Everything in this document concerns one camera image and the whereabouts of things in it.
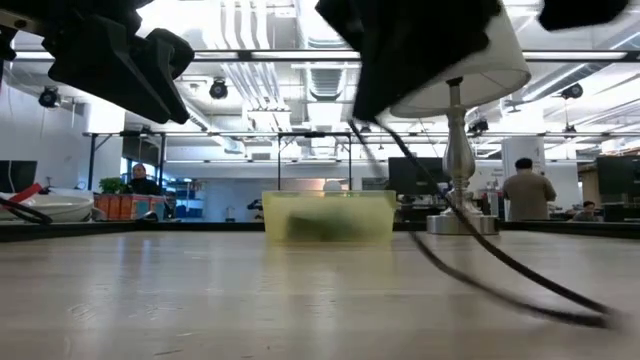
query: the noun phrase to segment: desk lamp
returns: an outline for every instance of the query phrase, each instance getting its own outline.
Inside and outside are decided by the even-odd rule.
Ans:
[[[473,195],[467,192],[469,178],[475,172],[475,159],[465,132],[465,114],[471,107],[498,100],[520,89],[531,79],[531,73],[504,9],[491,20],[486,34],[490,43],[484,51],[436,76],[392,106],[390,111],[402,118],[447,116],[449,138],[443,165],[453,182],[453,190],[448,196],[481,234],[489,235],[497,233],[495,218],[477,210],[471,203]],[[427,229],[432,234],[469,234],[452,209],[429,216]]]

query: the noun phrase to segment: red object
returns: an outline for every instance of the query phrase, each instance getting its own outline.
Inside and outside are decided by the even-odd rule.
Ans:
[[[42,190],[42,186],[40,186],[40,184],[33,184],[28,188],[26,188],[24,191],[21,191],[13,195],[11,198],[9,198],[9,201],[13,201],[15,203],[21,203],[27,200],[28,198],[32,197],[33,195],[39,193],[40,190]]]

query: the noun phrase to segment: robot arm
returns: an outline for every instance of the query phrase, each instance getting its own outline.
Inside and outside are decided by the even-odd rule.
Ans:
[[[194,58],[191,46],[164,30],[135,35],[136,10],[153,0],[5,0],[0,60],[16,57],[18,31],[43,37],[54,57],[49,77],[149,120],[184,124],[189,112],[173,80]]]

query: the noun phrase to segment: man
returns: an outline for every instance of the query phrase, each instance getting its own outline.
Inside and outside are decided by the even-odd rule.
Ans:
[[[129,187],[134,194],[162,195],[162,189],[158,184],[147,179],[147,169],[142,164],[136,164],[133,167],[133,179],[129,182]]]
[[[533,161],[522,158],[516,161],[517,174],[503,185],[505,199],[510,201],[509,220],[548,220],[548,201],[556,199],[556,191],[544,176],[533,172]]]
[[[577,213],[571,221],[580,222],[599,222],[600,218],[595,215],[596,203],[593,201],[585,201],[582,204],[583,210]]]

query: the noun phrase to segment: white lampshade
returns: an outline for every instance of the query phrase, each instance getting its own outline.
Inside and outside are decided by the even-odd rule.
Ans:
[[[486,104],[522,88],[530,79],[529,67],[507,13],[493,18],[486,30],[489,46],[460,61],[391,107],[391,114],[420,118],[444,114],[450,107],[446,81],[464,77],[460,84],[461,105]]]

